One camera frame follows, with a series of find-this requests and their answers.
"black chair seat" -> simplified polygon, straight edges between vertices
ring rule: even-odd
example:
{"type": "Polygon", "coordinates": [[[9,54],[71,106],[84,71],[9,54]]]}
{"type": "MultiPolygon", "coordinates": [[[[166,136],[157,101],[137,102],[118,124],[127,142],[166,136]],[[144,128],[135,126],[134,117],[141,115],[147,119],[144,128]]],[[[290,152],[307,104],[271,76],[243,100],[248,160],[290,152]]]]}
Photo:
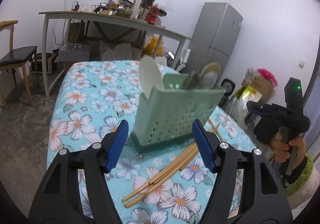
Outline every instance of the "black chair seat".
{"type": "Polygon", "coordinates": [[[37,46],[29,46],[14,49],[0,60],[0,66],[25,62],[36,52],[37,48],[37,46]]]}

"wooden chair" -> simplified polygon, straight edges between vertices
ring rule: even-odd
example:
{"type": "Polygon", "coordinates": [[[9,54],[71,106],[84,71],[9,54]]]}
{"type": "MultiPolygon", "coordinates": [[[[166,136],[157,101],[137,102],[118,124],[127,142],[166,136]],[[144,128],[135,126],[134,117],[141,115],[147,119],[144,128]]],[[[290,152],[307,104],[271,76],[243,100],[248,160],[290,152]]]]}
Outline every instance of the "wooden chair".
{"type": "MultiPolygon", "coordinates": [[[[21,47],[21,48],[13,49],[13,30],[14,30],[14,24],[17,24],[17,23],[18,23],[17,20],[1,21],[0,22],[0,30],[7,27],[7,26],[11,26],[11,28],[10,28],[10,50],[9,50],[9,53],[6,54],[0,60],[0,71],[4,71],[4,70],[8,71],[11,69],[12,74],[13,74],[14,85],[17,87],[15,68],[22,67],[24,84],[26,86],[26,91],[28,94],[30,104],[33,107],[29,84],[28,84],[27,73],[26,73],[26,62],[28,62],[28,61],[31,62],[32,55],[35,55],[36,81],[37,81],[37,86],[39,86],[39,76],[38,76],[38,66],[37,66],[37,56],[36,56],[38,47],[37,46],[29,46],[29,47],[21,47]]],[[[7,109],[7,103],[5,101],[2,87],[0,87],[0,94],[1,94],[1,98],[3,100],[4,106],[7,109]]]]}

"table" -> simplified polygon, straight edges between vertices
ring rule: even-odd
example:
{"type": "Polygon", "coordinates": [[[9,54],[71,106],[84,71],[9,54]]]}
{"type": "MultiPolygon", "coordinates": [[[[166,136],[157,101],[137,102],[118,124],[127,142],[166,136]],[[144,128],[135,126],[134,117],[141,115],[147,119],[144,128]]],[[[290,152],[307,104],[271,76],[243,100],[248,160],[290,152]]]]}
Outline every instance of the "table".
{"type": "MultiPolygon", "coordinates": [[[[78,62],[66,74],[61,85],[50,124],[47,167],[61,148],[71,152],[84,150],[105,134],[115,131],[122,119],[133,130],[141,87],[138,61],[78,62]]],[[[162,74],[177,73],[159,65],[162,74]]],[[[206,130],[220,123],[224,141],[239,150],[252,151],[254,145],[238,125],[217,107],[206,130]]],[[[209,200],[216,175],[204,167],[201,156],[165,182],[161,189],[129,209],[121,199],[141,186],[175,159],[190,141],[164,149],[138,154],[127,140],[116,168],[105,174],[111,196],[123,223],[197,224],[209,200]]],[[[84,172],[79,170],[80,197],[84,214],[92,217],[88,203],[84,172]]],[[[238,208],[242,173],[238,172],[230,211],[238,208]]]]}
{"type": "Polygon", "coordinates": [[[184,43],[187,39],[190,39],[186,36],[183,36],[181,34],[178,34],[176,32],[167,30],[165,28],[157,27],[151,24],[148,24],[146,22],[143,22],[142,20],[138,19],[127,19],[122,17],[116,17],[116,16],[109,16],[104,14],[96,14],[96,13],[90,13],[90,12],[74,12],[74,11],[48,11],[48,12],[40,12],[39,14],[45,14],[44,17],[44,26],[43,26],[43,34],[42,34],[42,72],[43,72],[43,82],[44,82],[44,90],[45,95],[49,97],[51,90],[56,85],[59,78],[64,74],[64,70],[57,76],[57,78],[53,81],[53,83],[49,86],[48,85],[48,78],[47,78],[47,70],[46,70],[46,44],[47,44],[47,33],[48,33],[48,23],[49,19],[77,19],[77,20],[87,20],[87,21],[93,21],[93,22],[104,22],[109,24],[115,24],[135,29],[140,29],[143,31],[149,31],[152,33],[159,34],[159,40],[156,45],[155,49],[155,56],[157,54],[157,49],[160,46],[162,37],[169,37],[172,39],[175,39],[179,41],[178,49],[175,53],[174,61],[172,63],[172,68],[175,68],[178,59],[180,58],[180,54],[182,51],[182,48],[184,46],[184,43]]]}

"gray refrigerator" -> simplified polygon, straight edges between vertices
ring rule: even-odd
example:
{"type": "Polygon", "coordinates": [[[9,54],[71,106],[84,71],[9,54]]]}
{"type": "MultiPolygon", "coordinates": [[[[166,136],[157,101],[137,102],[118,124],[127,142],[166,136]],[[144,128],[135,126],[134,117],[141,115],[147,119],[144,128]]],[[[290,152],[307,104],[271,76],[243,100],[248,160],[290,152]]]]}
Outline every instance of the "gray refrigerator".
{"type": "Polygon", "coordinates": [[[218,62],[222,74],[238,38],[242,20],[242,16],[228,3],[205,3],[182,72],[200,72],[208,63],[218,62]]]}

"blue tablecloth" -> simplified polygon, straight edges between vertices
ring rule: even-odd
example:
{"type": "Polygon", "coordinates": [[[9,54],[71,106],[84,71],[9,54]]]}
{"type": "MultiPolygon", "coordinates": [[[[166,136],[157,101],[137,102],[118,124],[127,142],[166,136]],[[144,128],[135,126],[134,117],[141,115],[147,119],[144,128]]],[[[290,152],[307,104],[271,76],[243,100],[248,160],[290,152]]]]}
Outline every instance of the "blue tablecloth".
{"type": "MultiPolygon", "coordinates": [[[[50,124],[47,167],[61,148],[71,152],[84,150],[99,142],[105,134],[115,131],[122,119],[133,130],[142,92],[138,79],[139,62],[78,62],[61,85],[50,124]]],[[[162,74],[175,73],[159,66],[162,74]]],[[[219,133],[233,147],[251,151],[253,143],[245,132],[217,107],[205,129],[220,123],[219,133]]],[[[189,223],[199,222],[209,200],[215,174],[204,167],[201,156],[181,172],[177,172],[159,189],[129,209],[121,199],[133,192],[175,159],[190,141],[146,154],[138,154],[128,139],[116,168],[105,178],[116,209],[123,223],[189,223]]],[[[92,217],[85,175],[79,170],[80,197],[84,214],[92,217]]],[[[230,212],[240,202],[242,173],[238,171],[230,212]]]]}

